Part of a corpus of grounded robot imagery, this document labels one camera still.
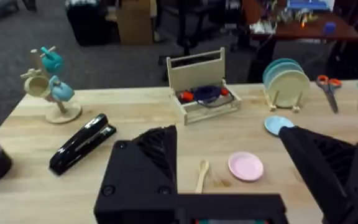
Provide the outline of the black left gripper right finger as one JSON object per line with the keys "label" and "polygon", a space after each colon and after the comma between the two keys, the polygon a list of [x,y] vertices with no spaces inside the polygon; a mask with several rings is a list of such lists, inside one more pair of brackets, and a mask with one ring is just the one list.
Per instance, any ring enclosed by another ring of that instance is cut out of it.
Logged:
{"label": "black left gripper right finger", "polygon": [[358,224],[358,142],[298,126],[281,128],[278,136],[318,204],[322,222]]}

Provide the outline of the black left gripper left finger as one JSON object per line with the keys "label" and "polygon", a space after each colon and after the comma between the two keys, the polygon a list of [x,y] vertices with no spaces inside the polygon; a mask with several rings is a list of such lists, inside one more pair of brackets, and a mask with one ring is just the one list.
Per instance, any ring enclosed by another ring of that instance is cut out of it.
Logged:
{"label": "black left gripper left finger", "polygon": [[97,223],[174,223],[177,128],[147,130],[114,143],[93,213]]}

